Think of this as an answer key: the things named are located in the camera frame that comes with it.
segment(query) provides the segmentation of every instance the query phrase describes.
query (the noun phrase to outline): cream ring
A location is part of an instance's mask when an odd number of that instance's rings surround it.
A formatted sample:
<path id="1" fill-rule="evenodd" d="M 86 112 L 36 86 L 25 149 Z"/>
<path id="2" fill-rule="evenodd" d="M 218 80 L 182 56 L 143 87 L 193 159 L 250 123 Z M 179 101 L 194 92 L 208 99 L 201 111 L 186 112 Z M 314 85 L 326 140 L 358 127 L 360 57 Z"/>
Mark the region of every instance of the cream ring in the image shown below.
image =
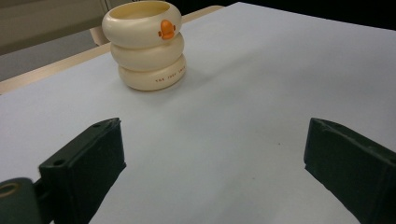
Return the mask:
<path id="1" fill-rule="evenodd" d="M 111 44 L 111 55 L 119 66 L 134 71 L 153 71 L 174 63 L 184 49 L 181 33 L 170 42 L 149 49 L 125 49 Z"/>
<path id="2" fill-rule="evenodd" d="M 182 54 L 172 65 L 153 72 L 136 72 L 119 66 L 122 81 L 140 91 L 156 91 L 173 85 L 186 72 L 186 59 Z"/>
<path id="3" fill-rule="evenodd" d="M 107 39 L 127 49 L 159 46 L 176 36 L 180 27 L 180 11 L 163 1 L 124 4 L 108 11 L 102 21 Z"/>

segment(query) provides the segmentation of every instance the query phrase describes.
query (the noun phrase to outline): wooden table edge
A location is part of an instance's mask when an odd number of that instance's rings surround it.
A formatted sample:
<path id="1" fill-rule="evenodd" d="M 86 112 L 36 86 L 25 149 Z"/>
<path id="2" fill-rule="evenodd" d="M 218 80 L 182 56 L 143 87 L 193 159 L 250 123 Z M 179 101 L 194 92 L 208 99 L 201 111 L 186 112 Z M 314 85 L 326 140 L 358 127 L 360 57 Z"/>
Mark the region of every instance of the wooden table edge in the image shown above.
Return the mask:
<path id="1" fill-rule="evenodd" d="M 193 21 L 195 19 L 203 17 L 204 15 L 207 15 L 221 8 L 223 7 L 222 6 L 205 7 L 203 9 L 194 11 L 190 14 L 184 15 L 182 17 L 182 22 L 186 23 L 189 21 Z M 79 54 L 68 57 L 66 59 L 60 60 L 59 62 L 51 63 L 46 66 L 32 70 L 30 72 L 18 75 L 16 77 L 6 79 L 0 82 L 0 94 L 4 94 L 6 92 L 13 91 L 16 90 L 17 88 L 37 82 L 40 79 L 59 73 L 79 63 L 84 63 L 90 59 L 98 57 L 109 51 L 110 51 L 110 44 L 107 43 L 102 46 L 96 47 L 94 49 L 89 49 Z"/>

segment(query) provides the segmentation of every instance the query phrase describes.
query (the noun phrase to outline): screw hole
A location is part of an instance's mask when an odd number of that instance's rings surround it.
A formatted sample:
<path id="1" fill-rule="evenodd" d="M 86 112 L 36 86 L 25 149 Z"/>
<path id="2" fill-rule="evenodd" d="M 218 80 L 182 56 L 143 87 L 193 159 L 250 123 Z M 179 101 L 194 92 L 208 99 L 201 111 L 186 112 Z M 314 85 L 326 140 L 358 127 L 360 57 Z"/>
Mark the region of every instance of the screw hole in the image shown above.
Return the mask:
<path id="1" fill-rule="evenodd" d="M 17 183 L 10 183 L 0 186 L 0 198 L 6 197 L 10 194 L 13 194 L 18 189 Z"/>
<path id="2" fill-rule="evenodd" d="M 54 166 L 60 166 L 60 165 L 62 165 L 62 164 L 64 164 L 64 160 L 58 160 L 58 161 L 55 161 L 55 162 L 53 163 Z"/>

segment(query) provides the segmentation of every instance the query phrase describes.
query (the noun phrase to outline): cream plastic ring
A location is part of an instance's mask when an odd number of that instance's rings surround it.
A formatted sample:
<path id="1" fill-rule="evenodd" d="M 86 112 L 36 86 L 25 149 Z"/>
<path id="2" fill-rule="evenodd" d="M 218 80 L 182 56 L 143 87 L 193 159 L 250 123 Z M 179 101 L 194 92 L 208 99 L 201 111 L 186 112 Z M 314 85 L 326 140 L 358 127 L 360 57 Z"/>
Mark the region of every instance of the cream plastic ring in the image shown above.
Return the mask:
<path id="1" fill-rule="evenodd" d="M 182 54 L 172 65 L 153 72 L 136 72 L 119 66 L 120 78 L 128 86 L 140 91 L 156 91 L 169 87 L 186 72 L 186 59 Z"/>
<path id="2" fill-rule="evenodd" d="M 111 54 L 119 66 L 134 71 L 153 71 L 174 63 L 184 49 L 181 33 L 170 42 L 149 49 L 125 49 L 111 44 Z"/>
<path id="3" fill-rule="evenodd" d="M 177 35 L 180 11 L 163 1 L 132 2 L 107 12 L 102 28 L 107 39 L 127 49 L 159 46 Z"/>

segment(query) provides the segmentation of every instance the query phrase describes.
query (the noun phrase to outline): table surface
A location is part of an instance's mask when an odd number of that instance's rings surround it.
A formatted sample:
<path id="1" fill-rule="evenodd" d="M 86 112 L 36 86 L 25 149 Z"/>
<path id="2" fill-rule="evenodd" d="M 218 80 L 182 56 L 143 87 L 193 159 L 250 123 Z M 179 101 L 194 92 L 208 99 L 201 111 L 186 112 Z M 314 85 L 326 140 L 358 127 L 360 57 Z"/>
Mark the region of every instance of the table surface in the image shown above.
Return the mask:
<path id="1" fill-rule="evenodd" d="M 310 118 L 394 151 L 396 34 L 237 3 L 181 29 L 186 75 L 125 86 L 110 53 L 0 96 L 0 180 L 120 118 L 127 168 L 92 223 L 359 223 L 304 169 Z"/>

